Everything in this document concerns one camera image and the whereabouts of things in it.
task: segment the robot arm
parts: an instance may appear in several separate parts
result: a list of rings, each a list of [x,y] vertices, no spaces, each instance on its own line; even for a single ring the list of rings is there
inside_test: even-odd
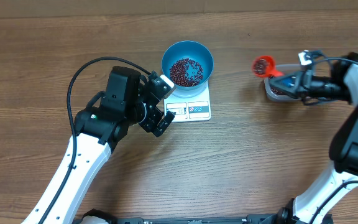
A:
[[[320,224],[340,199],[358,187],[358,65],[349,63],[358,63],[358,54],[350,53],[334,64],[331,77],[314,76],[310,52],[299,56],[303,70],[271,79],[274,88],[293,98],[344,100],[356,107],[331,143],[328,168],[277,214],[277,223]]]
[[[129,126],[139,124],[156,137],[166,130],[175,115],[168,112],[163,117],[156,105],[173,90],[174,84],[165,75],[158,76],[152,72],[149,79],[146,79],[137,70],[113,67],[106,91],[99,92],[76,115],[76,154],[72,154],[72,136],[59,168],[23,223],[71,224],[92,180],[107,162],[117,143],[126,136]],[[94,107],[99,98],[100,106]],[[73,156],[75,162],[70,167]],[[47,211],[68,169],[71,169],[70,175],[52,209]]]

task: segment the red measuring cup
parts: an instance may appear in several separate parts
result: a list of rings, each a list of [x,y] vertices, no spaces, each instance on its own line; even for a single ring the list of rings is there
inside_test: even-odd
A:
[[[252,70],[254,75],[259,78],[280,77],[284,75],[284,73],[275,69],[274,59],[268,55],[256,58],[252,64]]]

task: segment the wooden table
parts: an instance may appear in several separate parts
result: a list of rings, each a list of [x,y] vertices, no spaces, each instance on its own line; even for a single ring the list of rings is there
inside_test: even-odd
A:
[[[262,54],[297,63],[303,49],[358,52],[358,11],[8,19],[0,20],[0,223],[20,223],[55,173],[70,137],[66,92],[78,68],[109,55],[160,72],[164,51],[188,39],[214,56],[211,121],[171,124],[160,138],[130,128],[78,215],[97,208],[119,217],[245,216],[277,212],[305,191],[352,107],[272,103],[251,63]],[[79,76],[74,113],[105,89],[113,65]],[[318,71],[328,75],[327,68]],[[358,223],[358,189],[331,213],[336,223]]]

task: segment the small container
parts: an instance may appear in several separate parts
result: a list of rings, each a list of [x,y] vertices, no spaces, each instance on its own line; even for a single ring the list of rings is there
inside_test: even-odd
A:
[[[286,64],[286,65],[277,65],[276,70],[284,73],[287,75],[289,73],[294,73],[296,71],[301,70],[300,65],[298,64]],[[298,101],[300,99],[294,99],[287,95],[277,95],[270,89],[269,78],[264,79],[265,89],[267,98],[274,101],[274,102],[291,102],[291,101]]]

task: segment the digital scale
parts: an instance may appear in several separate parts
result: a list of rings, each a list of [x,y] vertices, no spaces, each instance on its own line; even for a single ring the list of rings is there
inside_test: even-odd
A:
[[[190,121],[209,121],[211,102],[208,81],[195,90],[176,89],[164,100],[164,112],[175,112],[173,123]]]

